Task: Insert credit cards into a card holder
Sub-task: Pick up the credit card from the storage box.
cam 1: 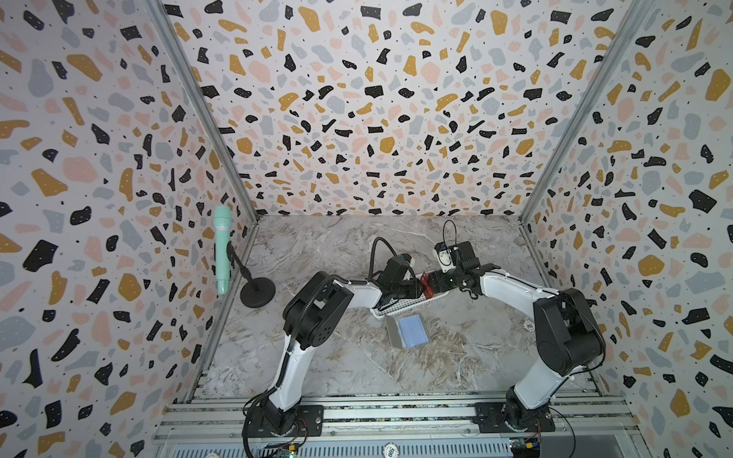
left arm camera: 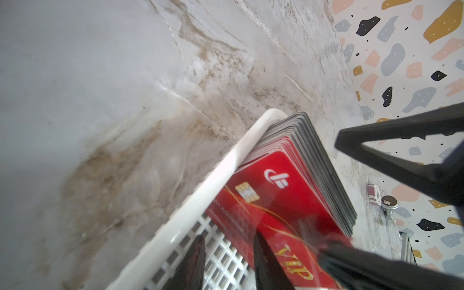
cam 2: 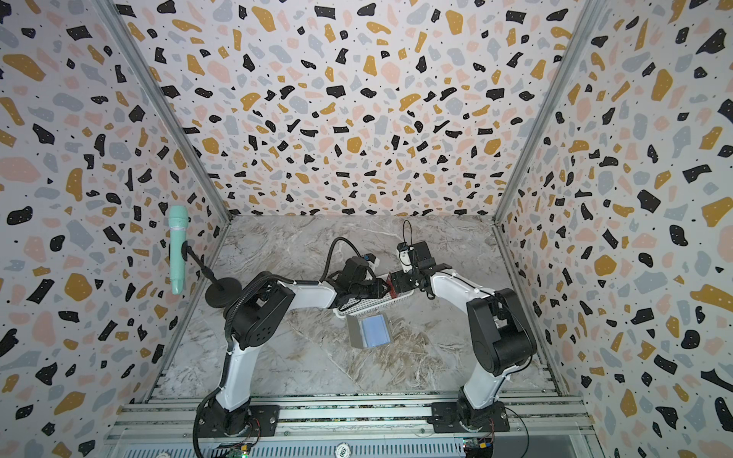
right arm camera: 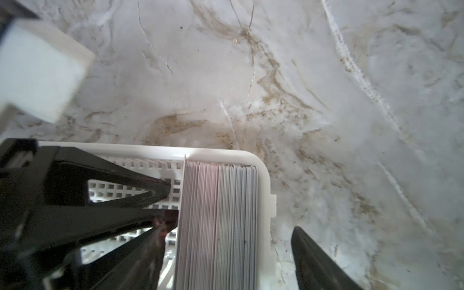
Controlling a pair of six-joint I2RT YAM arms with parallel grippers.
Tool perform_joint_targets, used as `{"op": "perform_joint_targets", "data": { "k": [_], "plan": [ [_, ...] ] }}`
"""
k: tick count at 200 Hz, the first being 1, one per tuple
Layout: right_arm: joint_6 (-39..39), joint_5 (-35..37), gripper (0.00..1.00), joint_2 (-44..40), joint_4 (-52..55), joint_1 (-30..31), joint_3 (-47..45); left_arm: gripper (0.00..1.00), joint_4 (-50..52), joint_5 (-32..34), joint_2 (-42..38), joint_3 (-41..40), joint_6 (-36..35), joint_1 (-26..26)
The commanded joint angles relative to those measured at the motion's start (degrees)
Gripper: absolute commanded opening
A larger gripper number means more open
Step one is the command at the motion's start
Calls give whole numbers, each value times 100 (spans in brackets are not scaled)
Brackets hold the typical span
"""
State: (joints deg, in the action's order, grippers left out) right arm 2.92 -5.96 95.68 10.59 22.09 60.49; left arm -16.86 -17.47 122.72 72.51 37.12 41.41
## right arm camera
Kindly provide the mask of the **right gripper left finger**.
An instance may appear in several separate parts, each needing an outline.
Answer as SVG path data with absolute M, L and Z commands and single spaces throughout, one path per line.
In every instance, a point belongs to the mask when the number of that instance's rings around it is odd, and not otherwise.
M 1 143 L 1 288 L 155 290 L 179 212 L 167 181 L 75 147 Z

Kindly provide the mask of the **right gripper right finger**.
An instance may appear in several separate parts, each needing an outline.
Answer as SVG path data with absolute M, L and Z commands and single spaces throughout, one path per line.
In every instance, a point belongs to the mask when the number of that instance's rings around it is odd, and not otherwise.
M 301 228 L 295 227 L 291 248 L 300 290 L 361 290 Z

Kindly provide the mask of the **stack of red cards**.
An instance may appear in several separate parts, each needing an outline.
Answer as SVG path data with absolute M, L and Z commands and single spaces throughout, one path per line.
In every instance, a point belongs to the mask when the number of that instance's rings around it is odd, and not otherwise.
M 257 224 L 254 166 L 187 160 L 174 288 L 256 289 Z

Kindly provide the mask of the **white plastic mesh basket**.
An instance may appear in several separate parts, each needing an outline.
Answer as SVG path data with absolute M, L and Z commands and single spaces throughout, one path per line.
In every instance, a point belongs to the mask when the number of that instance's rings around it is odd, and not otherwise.
M 276 217 L 276 196 L 271 194 L 268 169 L 247 151 L 187 147 L 112 145 L 41 141 L 41 146 L 76 147 L 108 158 L 118 165 L 157 178 L 182 180 L 184 160 L 254 166 L 258 174 L 257 289 L 269 290 L 276 283 L 276 253 L 271 246 L 271 219 Z

